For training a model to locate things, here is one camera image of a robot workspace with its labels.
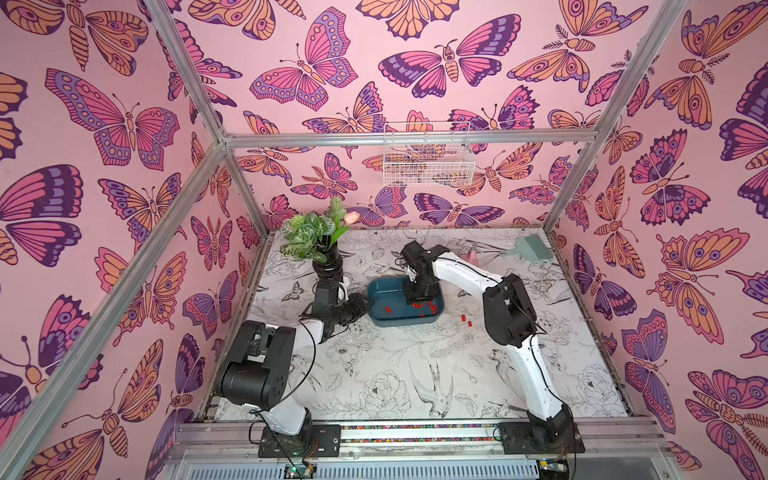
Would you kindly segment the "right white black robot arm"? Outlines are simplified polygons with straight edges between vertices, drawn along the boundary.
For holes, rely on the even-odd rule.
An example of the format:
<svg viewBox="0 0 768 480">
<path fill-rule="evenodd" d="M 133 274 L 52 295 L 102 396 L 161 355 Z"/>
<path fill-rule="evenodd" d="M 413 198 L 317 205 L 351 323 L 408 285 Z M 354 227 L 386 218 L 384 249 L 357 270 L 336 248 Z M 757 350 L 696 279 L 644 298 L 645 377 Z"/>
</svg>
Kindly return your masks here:
<svg viewBox="0 0 768 480">
<path fill-rule="evenodd" d="M 538 451 L 560 446 L 566 434 L 575 432 L 574 416 L 545 367 L 537 314 L 522 279 L 483 270 L 442 245 L 425 249 L 413 241 L 401 257 L 410 270 L 403 286 L 408 304 L 433 299 L 443 282 L 481 301 L 486 332 L 507 350 L 523 387 L 530 443 Z"/>
</svg>

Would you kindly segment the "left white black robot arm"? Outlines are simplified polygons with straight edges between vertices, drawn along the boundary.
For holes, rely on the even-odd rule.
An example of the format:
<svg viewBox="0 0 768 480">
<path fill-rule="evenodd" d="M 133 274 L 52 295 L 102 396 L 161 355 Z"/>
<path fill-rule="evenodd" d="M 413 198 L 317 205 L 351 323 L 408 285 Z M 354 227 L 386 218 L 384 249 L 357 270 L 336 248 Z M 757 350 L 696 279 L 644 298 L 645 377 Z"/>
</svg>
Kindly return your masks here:
<svg viewBox="0 0 768 480">
<path fill-rule="evenodd" d="M 334 304 L 312 302 L 292 324 L 275 326 L 246 320 L 237 331 L 214 381 L 214 394 L 256 411 L 275 434 L 298 437 L 311 426 L 311 414 L 288 386 L 296 351 L 317 348 L 338 326 L 347 327 L 368 313 L 370 302 L 352 293 Z"/>
</svg>

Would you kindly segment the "teal plastic storage box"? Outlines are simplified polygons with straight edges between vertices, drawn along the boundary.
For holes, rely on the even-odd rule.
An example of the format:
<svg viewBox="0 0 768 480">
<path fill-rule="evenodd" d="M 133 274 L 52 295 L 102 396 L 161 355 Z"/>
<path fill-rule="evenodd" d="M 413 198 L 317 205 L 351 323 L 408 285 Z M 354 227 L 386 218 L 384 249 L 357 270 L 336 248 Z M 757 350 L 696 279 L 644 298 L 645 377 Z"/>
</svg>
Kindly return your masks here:
<svg viewBox="0 0 768 480">
<path fill-rule="evenodd" d="M 427 303 L 421 309 L 412 307 L 406 302 L 403 291 L 407 276 L 383 277 L 373 280 L 367 287 L 369 300 L 368 315 L 372 322 L 380 328 L 404 327 L 435 322 L 445 310 L 445 301 L 442 295 L 431 301 L 439 308 L 439 315 L 433 316 L 427 307 Z M 388 314 L 385 307 L 390 307 L 392 313 Z"/>
</svg>

